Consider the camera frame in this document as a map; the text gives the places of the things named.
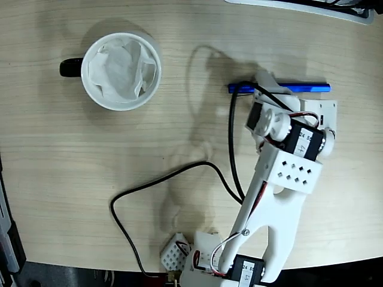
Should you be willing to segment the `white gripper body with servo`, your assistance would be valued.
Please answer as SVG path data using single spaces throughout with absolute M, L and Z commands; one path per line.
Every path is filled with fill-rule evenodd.
M 280 107 L 270 98 L 255 92 L 246 128 L 259 142 L 298 142 L 301 125 L 294 111 Z

